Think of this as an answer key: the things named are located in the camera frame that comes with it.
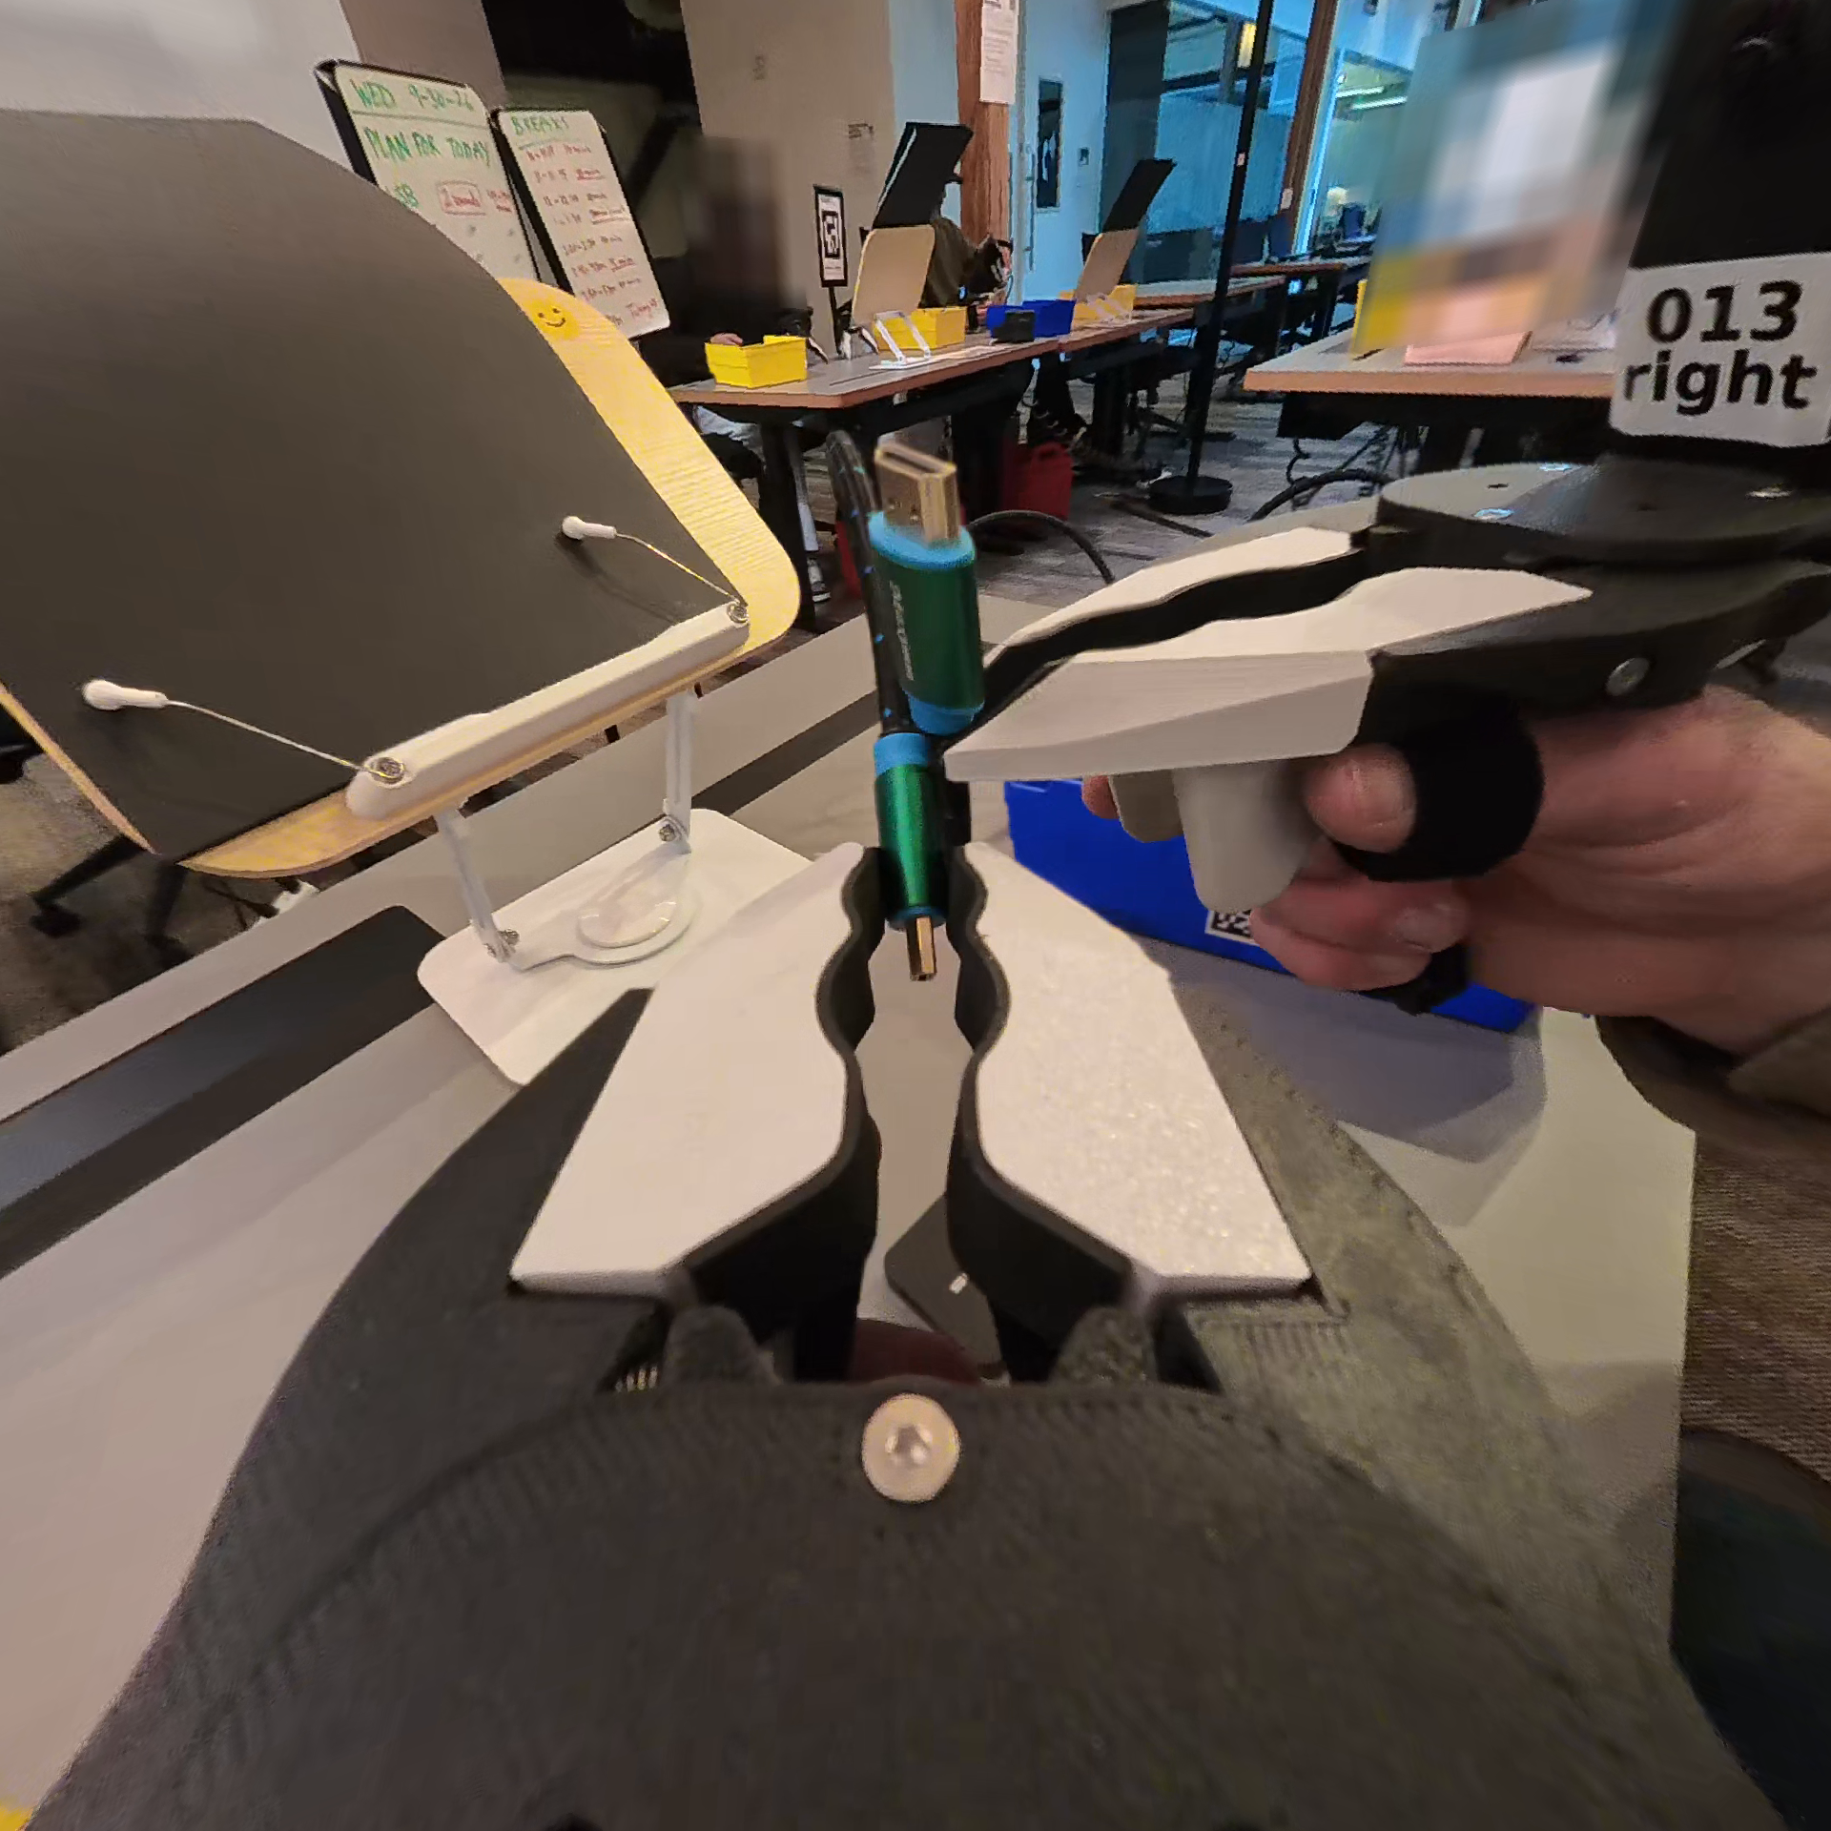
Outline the wooden desk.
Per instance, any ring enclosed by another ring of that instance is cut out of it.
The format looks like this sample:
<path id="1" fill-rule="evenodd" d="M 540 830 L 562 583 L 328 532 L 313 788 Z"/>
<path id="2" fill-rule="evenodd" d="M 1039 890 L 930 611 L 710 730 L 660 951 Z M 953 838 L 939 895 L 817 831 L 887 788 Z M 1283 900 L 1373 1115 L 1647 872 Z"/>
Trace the wooden desk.
<path id="1" fill-rule="evenodd" d="M 962 504 L 970 511 L 991 511 L 1004 462 L 1004 427 L 1019 407 L 1022 392 L 1028 392 L 1039 357 L 1059 357 L 1065 377 L 1129 367 L 1141 353 L 1157 353 L 1169 334 L 1195 325 L 1195 319 L 1195 310 L 1145 310 L 1022 347 L 971 334 L 939 355 L 903 361 L 886 355 L 820 361 L 804 381 L 773 384 L 768 389 L 731 389 L 718 381 L 699 381 L 676 387 L 673 398 L 678 404 L 710 407 L 734 423 L 761 427 L 768 483 L 773 490 L 764 517 L 788 551 L 802 590 L 794 625 L 820 632 L 823 614 L 812 594 L 812 571 L 791 473 L 791 458 L 802 448 L 802 423 L 817 432 L 846 430 L 864 453 L 873 453 L 887 432 L 947 420 L 970 454 Z"/>

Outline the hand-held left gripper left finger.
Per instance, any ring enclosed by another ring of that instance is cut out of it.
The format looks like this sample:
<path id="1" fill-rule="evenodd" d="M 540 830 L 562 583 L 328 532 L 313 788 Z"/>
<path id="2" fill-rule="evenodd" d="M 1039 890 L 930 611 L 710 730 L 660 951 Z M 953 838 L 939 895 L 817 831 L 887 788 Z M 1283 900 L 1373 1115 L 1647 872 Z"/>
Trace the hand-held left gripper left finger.
<path id="1" fill-rule="evenodd" d="M 826 854 L 744 903 L 649 996 L 516 1248 L 515 1283 L 665 1299 L 744 1223 L 811 1194 L 864 1120 L 876 1018 L 873 854 Z"/>

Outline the blue plastic bin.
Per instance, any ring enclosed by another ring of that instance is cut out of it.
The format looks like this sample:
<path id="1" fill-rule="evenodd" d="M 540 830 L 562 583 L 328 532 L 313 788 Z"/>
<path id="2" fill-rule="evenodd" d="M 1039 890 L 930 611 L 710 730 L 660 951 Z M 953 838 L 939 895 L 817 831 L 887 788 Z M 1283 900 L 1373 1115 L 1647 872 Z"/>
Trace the blue plastic bin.
<path id="1" fill-rule="evenodd" d="M 1011 783 L 1004 788 L 1016 860 L 1144 942 L 1283 973 L 1248 938 L 1245 914 L 1213 914 L 1192 886 L 1180 838 L 1135 842 L 1114 818 L 1084 808 L 1079 783 Z"/>

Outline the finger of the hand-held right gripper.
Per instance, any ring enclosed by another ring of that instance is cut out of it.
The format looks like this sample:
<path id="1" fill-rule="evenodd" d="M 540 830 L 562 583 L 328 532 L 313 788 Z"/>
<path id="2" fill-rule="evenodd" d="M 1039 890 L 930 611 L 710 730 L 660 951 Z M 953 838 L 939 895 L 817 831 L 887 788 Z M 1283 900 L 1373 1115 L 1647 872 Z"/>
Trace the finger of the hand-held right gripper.
<path id="1" fill-rule="evenodd" d="M 1369 572 L 1370 556 L 1355 532 L 1307 523 L 1158 561 L 1016 630 L 991 654 L 991 691 L 1022 691 L 1080 654 L 1320 608 Z"/>
<path id="2" fill-rule="evenodd" d="M 1307 860 L 1318 831 L 1299 767 L 1355 741 L 1381 654 L 1586 598 L 1523 571 L 1407 567 L 1320 608 L 1079 654 L 960 739 L 944 774 L 960 785 L 1165 775 L 1199 900 L 1248 914 Z"/>

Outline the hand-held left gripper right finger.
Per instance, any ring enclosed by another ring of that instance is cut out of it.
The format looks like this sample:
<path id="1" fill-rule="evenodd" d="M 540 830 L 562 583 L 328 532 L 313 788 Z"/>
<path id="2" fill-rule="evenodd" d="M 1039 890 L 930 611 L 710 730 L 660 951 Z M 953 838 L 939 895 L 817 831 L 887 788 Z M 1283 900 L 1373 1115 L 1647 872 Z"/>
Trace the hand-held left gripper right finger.
<path id="1" fill-rule="evenodd" d="M 953 865 L 960 1269 L 998 1309 L 1299 1293 L 1312 1264 L 1165 966 L 987 844 Z"/>

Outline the person's right forearm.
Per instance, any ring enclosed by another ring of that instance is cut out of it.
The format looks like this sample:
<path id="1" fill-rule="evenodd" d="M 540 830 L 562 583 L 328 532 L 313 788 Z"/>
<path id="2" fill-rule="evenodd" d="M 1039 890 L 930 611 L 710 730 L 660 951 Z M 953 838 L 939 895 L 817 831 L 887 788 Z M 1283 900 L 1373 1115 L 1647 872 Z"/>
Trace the person's right forearm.
<path id="1" fill-rule="evenodd" d="M 1699 1141 L 1682 1427 L 1829 1483 L 1829 1012 L 1746 1056 L 1653 1018 L 1598 1033 Z"/>

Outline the black floor lamp pole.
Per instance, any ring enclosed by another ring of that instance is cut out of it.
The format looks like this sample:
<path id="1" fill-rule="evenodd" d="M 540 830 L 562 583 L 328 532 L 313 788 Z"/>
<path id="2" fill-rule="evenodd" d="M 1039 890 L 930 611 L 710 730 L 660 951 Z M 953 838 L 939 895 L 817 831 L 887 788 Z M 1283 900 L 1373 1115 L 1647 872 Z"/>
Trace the black floor lamp pole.
<path id="1" fill-rule="evenodd" d="M 1231 167 L 1231 191 L 1227 191 L 1227 215 L 1221 234 L 1221 262 L 1213 288 L 1213 307 L 1203 319 L 1195 336 L 1195 361 L 1190 372 L 1190 389 L 1183 404 L 1183 469 L 1169 469 L 1145 485 L 1145 504 L 1152 514 L 1165 521 L 1190 521 L 1203 514 L 1221 514 L 1231 507 L 1235 483 L 1223 477 L 1208 477 L 1203 469 L 1204 454 L 1204 427 L 1215 398 L 1215 381 L 1221 367 L 1221 331 L 1223 331 L 1223 310 L 1227 310 L 1227 288 L 1235 281 L 1235 255 L 1240 239 L 1240 218 L 1243 218 L 1243 195 L 1248 186 L 1248 150 L 1255 134 L 1255 117 L 1262 108 L 1262 88 L 1266 88 L 1266 62 L 1271 50 L 1271 29 L 1273 29 L 1273 4 L 1255 7 L 1255 43 L 1248 54 L 1248 77 L 1243 93 L 1240 112 L 1240 134 L 1235 148 L 1235 167 Z"/>

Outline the person's right hand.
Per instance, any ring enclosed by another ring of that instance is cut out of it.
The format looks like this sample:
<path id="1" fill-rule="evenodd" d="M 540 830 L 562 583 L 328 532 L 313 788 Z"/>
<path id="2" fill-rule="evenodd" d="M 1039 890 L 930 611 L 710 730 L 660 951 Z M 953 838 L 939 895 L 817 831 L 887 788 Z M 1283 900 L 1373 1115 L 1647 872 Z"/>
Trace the person's right hand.
<path id="1" fill-rule="evenodd" d="M 1752 1056 L 1829 1009 L 1829 735 L 1714 687 L 1653 713 L 1550 719 L 1530 844 L 1485 879 L 1369 882 L 1340 844 L 1399 850 L 1417 788 L 1387 746 L 1318 760 L 1320 838 L 1248 932 L 1331 991 L 1407 983 L 1461 948 L 1509 996 L 1653 1018 Z"/>

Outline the whiteboard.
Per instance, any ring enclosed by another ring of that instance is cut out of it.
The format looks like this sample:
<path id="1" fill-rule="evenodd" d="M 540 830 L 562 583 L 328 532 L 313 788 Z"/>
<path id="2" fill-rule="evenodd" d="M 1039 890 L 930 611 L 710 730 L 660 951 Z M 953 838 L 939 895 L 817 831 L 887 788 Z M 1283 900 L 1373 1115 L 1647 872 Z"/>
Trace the whiteboard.
<path id="1" fill-rule="evenodd" d="M 670 331 L 649 243 L 590 108 L 496 108 L 510 191 L 555 284 L 626 340 Z"/>
<path id="2" fill-rule="evenodd" d="M 354 174 L 496 281 L 540 281 L 491 117 L 471 84 L 354 58 L 324 58 L 313 75 Z"/>

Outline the braided hdmi cable green plug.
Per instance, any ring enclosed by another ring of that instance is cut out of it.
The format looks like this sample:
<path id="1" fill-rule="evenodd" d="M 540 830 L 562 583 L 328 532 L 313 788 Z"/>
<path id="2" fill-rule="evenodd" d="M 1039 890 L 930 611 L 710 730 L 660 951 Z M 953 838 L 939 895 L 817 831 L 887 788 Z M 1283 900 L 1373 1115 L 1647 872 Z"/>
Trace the braided hdmi cable green plug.
<path id="1" fill-rule="evenodd" d="M 975 538 L 956 467 L 923 447 L 883 438 L 864 462 L 838 443 L 835 485 L 857 542 L 876 663 L 883 914 L 903 936 L 911 979 L 923 983 L 939 969 L 934 938 L 950 895 L 939 767 L 987 699 Z"/>

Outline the white laptop stand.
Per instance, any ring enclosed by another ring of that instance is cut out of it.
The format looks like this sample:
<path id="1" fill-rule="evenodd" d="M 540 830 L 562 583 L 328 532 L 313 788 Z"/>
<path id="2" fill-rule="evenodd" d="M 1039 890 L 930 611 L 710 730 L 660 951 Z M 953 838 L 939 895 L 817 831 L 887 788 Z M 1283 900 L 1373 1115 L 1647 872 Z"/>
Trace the white laptop stand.
<path id="1" fill-rule="evenodd" d="M 195 713 L 344 767 L 358 824 L 430 817 L 471 928 L 423 956 L 421 988 L 516 1088 L 616 996 L 657 988 L 718 928 L 804 868 L 783 844 L 695 809 L 695 687 L 778 632 L 776 576 L 754 571 L 725 535 L 703 542 L 703 561 L 690 561 L 630 528 L 575 514 L 558 532 L 565 557 L 605 561 L 612 583 L 638 583 L 635 565 L 652 561 L 665 583 L 692 590 L 687 614 L 613 659 L 386 746 L 362 764 L 146 685 L 103 676 L 82 685 L 96 713 Z M 665 706 L 657 818 L 498 910 L 476 863 L 466 800 L 652 700 Z"/>

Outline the wooden board with black surface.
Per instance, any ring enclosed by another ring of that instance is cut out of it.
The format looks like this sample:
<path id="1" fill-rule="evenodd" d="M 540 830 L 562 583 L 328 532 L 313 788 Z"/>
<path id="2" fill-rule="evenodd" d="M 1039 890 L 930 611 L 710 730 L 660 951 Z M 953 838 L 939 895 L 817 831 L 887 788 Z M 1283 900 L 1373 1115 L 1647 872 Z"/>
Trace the wooden board with black surface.
<path id="1" fill-rule="evenodd" d="M 498 284 L 263 126 L 4 112 L 4 713 L 151 857 L 300 879 L 348 774 L 95 676 L 368 760 L 638 648 L 690 608 L 565 517 L 791 557 L 599 312 Z"/>

